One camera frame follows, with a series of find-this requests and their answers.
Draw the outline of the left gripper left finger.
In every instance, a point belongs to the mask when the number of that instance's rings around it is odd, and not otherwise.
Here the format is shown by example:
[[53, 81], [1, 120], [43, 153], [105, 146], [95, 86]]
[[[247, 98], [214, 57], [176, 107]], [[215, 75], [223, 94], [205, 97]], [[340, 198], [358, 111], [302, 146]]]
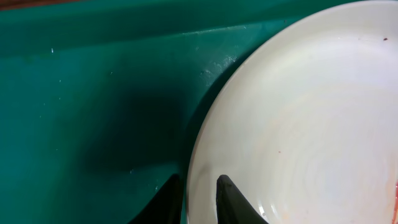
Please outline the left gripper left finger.
[[183, 181], [173, 174], [128, 224], [180, 224], [182, 205]]

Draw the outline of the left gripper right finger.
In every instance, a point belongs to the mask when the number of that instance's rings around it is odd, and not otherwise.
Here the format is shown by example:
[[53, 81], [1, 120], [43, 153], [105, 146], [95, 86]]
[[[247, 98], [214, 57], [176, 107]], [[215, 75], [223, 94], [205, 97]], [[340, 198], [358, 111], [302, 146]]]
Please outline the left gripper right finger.
[[218, 224], [268, 224], [227, 175], [216, 182]]

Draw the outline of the white plate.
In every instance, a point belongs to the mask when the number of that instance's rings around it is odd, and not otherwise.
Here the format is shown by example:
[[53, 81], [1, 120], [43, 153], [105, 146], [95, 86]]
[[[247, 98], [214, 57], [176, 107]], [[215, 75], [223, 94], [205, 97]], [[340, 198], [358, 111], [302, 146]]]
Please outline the white plate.
[[397, 2], [325, 9], [249, 56], [195, 142], [189, 223], [216, 223], [223, 174], [269, 223], [396, 223]]

